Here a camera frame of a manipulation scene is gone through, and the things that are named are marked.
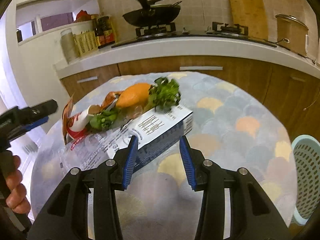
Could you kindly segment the person's left hand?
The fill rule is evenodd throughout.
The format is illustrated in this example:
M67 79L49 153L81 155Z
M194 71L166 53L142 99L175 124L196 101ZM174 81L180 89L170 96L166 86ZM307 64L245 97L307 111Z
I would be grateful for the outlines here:
M21 164L19 156L13 156L15 170L11 172L5 179L6 184L10 190L10 194L6 199L6 204L15 213L28 214L31 210L29 201L26 198L27 190L22 184L22 173L18 169Z

